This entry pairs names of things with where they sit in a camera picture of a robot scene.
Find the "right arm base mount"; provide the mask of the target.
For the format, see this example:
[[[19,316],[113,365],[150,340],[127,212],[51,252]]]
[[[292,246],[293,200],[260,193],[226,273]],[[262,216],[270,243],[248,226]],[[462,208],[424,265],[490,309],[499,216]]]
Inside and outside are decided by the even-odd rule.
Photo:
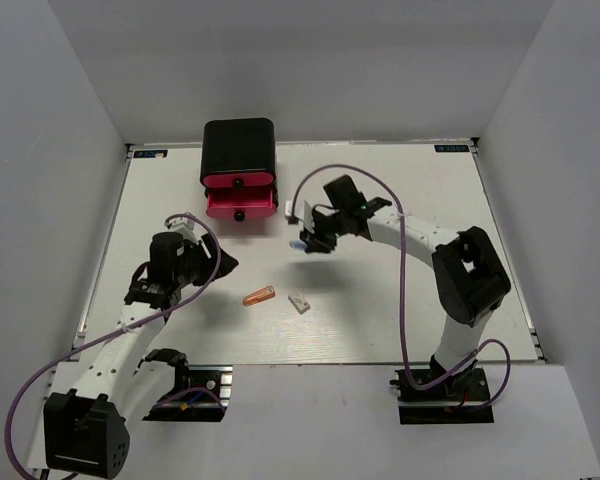
[[[485,372],[474,368],[452,386],[443,383],[430,390],[414,389],[404,370],[396,370],[389,385],[398,395],[401,425],[492,424],[491,398]]]

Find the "white eraser box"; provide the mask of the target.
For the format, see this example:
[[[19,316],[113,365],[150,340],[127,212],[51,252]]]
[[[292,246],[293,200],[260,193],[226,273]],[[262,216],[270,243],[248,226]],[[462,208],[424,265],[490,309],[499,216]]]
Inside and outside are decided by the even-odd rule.
[[[288,300],[299,314],[304,314],[311,308],[308,299],[299,291],[291,291]]]

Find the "dark blue highlighter pen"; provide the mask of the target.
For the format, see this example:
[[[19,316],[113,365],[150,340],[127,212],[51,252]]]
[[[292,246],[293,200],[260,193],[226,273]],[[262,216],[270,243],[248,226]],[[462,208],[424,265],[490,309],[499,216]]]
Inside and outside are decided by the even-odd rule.
[[[296,249],[296,250],[300,250],[300,251],[305,251],[307,248],[307,245],[301,241],[301,240],[293,240],[289,242],[289,245],[291,248]]]

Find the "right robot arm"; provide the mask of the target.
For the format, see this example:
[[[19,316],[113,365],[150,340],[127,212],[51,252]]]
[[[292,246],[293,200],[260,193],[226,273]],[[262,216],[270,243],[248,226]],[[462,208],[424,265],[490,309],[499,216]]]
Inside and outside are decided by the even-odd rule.
[[[468,385],[484,328],[511,290],[511,281],[493,243],[480,227],[464,231],[429,224],[404,211],[397,195],[368,199],[348,175],[325,185],[329,206],[292,197],[289,223],[300,223],[297,246],[307,254],[328,254],[346,235],[396,248],[432,269],[446,313],[440,343],[432,356],[433,390],[452,399]]]

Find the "black pink drawer cabinet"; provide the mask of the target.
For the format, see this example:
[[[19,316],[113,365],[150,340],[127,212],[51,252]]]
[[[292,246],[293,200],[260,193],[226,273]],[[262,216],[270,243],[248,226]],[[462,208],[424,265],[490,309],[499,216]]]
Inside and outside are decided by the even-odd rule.
[[[245,222],[277,211],[277,156],[273,122],[265,117],[205,124],[200,183],[206,215]]]

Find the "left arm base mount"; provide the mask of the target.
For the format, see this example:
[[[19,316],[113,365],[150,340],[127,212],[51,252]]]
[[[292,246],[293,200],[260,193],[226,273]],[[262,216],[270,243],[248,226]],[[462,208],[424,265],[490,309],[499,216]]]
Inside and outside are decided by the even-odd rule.
[[[190,366],[183,380],[160,398],[145,422],[219,423],[228,409],[232,366]]]

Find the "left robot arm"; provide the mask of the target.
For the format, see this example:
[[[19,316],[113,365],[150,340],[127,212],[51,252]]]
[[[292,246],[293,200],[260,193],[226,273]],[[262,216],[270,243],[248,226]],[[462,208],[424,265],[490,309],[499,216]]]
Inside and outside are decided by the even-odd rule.
[[[120,334],[105,341],[68,391],[54,392],[43,408],[46,464],[70,477],[113,479],[122,470],[132,429],[160,402],[188,395],[187,356],[151,348],[171,308],[188,286],[230,274],[238,261],[205,234],[183,227],[153,236],[149,259],[133,273],[124,297]]]

